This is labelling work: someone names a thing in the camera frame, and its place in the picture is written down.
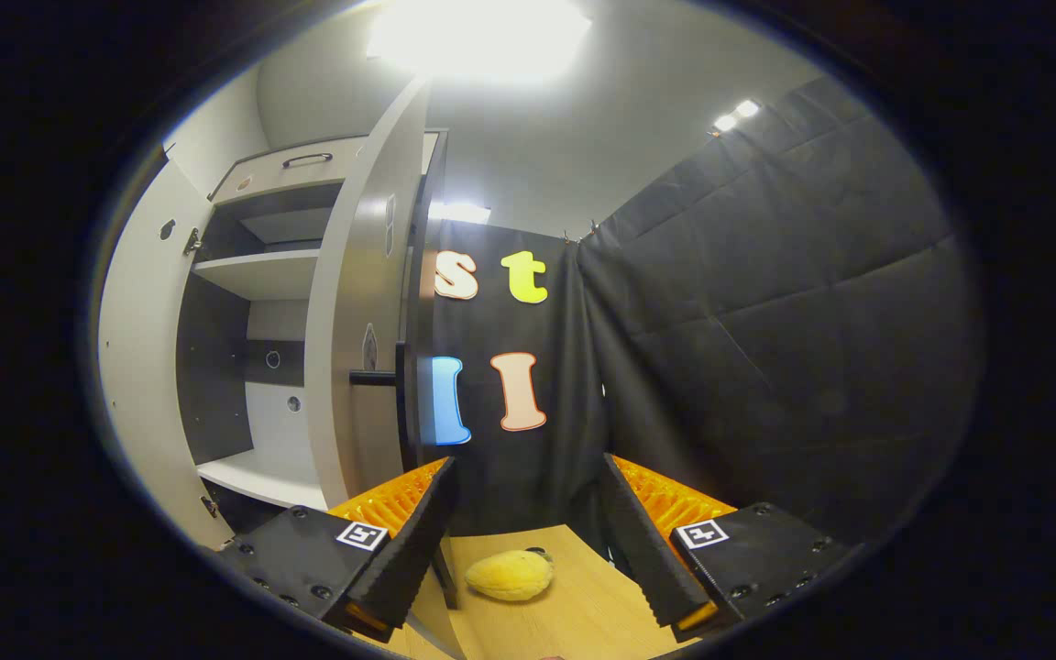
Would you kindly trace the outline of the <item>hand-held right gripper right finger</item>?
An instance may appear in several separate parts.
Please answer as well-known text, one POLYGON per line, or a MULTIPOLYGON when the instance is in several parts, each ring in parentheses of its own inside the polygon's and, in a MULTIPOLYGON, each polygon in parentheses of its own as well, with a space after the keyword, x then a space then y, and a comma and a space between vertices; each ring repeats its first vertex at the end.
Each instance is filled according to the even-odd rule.
POLYGON ((621 456, 599 484, 612 542, 679 642, 778 611, 856 553, 778 506, 733 507, 621 456))

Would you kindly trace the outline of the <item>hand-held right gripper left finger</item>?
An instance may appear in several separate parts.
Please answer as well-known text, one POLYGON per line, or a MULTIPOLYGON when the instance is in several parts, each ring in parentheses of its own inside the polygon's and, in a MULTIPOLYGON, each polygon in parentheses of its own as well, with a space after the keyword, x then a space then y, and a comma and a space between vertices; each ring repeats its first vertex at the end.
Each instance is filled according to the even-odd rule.
POLYGON ((386 643, 406 625, 457 498, 456 460, 445 456, 331 511, 293 506, 216 558, 312 619, 386 643))

